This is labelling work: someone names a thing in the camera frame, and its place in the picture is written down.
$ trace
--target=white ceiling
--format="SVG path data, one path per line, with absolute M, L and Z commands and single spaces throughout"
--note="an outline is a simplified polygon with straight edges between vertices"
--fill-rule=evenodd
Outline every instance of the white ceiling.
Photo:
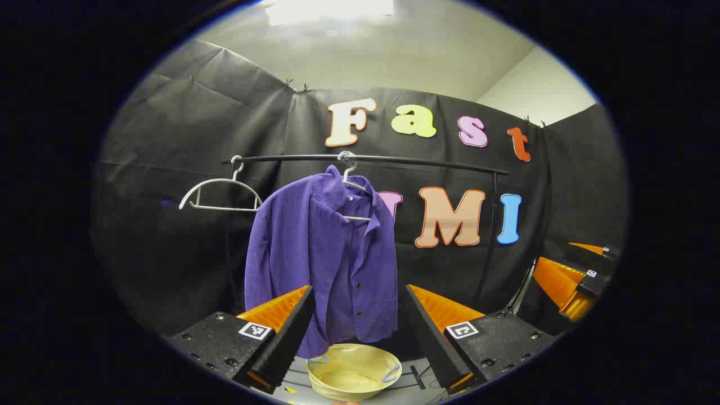
M 394 87 L 477 101 L 534 44 L 457 1 L 394 0 L 392 16 L 321 17 L 272 27 L 261 2 L 198 39 L 227 48 L 295 89 Z

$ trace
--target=ceiling light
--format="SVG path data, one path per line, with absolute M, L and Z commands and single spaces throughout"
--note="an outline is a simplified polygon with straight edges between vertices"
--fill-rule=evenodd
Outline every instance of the ceiling light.
M 357 18 L 392 15 L 392 0 L 283 0 L 265 8 L 270 25 L 295 24 L 319 17 Z

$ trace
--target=black fabric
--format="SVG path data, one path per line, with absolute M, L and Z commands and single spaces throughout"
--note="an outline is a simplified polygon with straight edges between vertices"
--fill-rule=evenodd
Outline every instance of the black fabric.
M 622 249 L 630 215 L 624 153 L 600 104 L 548 125 L 552 214 L 543 254 L 564 257 L 568 242 Z
M 242 311 L 229 282 L 243 284 L 234 271 L 254 215 L 178 205 L 197 183 L 231 178 L 221 159 L 281 152 L 292 93 L 245 58 L 192 41 L 118 112 L 100 156 L 94 238 L 140 323 L 174 334 L 210 312 Z M 267 196 L 272 168 L 245 166 L 242 181 Z M 251 207 L 252 194 L 239 189 L 209 184 L 201 203 Z
M 373 98 L 365 129 L 350 146 L 329 148 L 332 114 L 328 105 Z M 403 104 L 419 104 L 433 113 L 432 138 L 396 133 L 391 121 Z M 477 117 L 489 139 L 484 148 L 464 145 L 457 120 Z M 528 137 L 530 162 L 520 161 L 508 129 Z M 398 285 L 414 284 L 481 312 L 502 309 L 521 286 L 542 240 L 549 198 L 549 173 L 542 130 L 525 120 L 452 97 L 402 89 L 321 89 L 294 93 L 244 58 L 194 41 L 161 64 L 132 94 L 118 114 L 102 154 L 99 182 L 99 248 L 121 296 L 140 320 L 164 334 L 176 333 L 211 311 L 242 311 L 243 268 L 254 214 L 177 209 L 198 182 L 229 177 L 232 155 L 339 153 L 404 156 L 453 161 L 506 170 L 498 176 L 498 195 L 519 194 L 520 239 L 509 245 L 490 240 L 493 200 L 490 174 L 361 162 L 353 174 L 367 177 L 378 191 L 399 192 L 395 238 Z M 238 180 L 262 197 L 324 172 L 333 162 L 287 161 L 246 164 Z M 340 170 L 345 165 L 334 162 Z M 439 244 L 420 249 L 425 210 L 422 187 L 448 192 L 454 207 L 467 190 L 482 190 L 481 242 L 475 246 Z M 171 202 L 163 205 L 162 200 Z M 248 207 L 252 195 L 239 187 L 211 184 L 202 204 Z M 495 208 L 495 237 L 502 231 L 503 206 Z M 492 263 L 485 268 L 490 244 Z M 475 300 L 485 275 L 482 295 Z M 399 311 L 408 303 L 403 298 Z M 422 357 L 408 321 L 378 342 L 401 359 Z

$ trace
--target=blue letter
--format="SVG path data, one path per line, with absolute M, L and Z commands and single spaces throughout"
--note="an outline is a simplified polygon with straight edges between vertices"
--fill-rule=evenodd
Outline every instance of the blue letter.
M 500 244 L 514 244 L 520 239 L 518 235 L 518 207 L 522 202 L 517 194 L 503 194 L 500 202 L 505 206 L 505 217 L 503 218 L 503 232 L 498 236 Z

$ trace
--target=jacket sleeve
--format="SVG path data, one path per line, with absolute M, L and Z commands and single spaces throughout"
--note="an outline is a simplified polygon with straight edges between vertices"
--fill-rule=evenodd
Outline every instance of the jacket sleeve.
M 262 211 L 258 211 L 250 231 L 250 244 L 245 263 L 246 311 L 275 298 L 270 275 L 270 240 L 267 217 Z

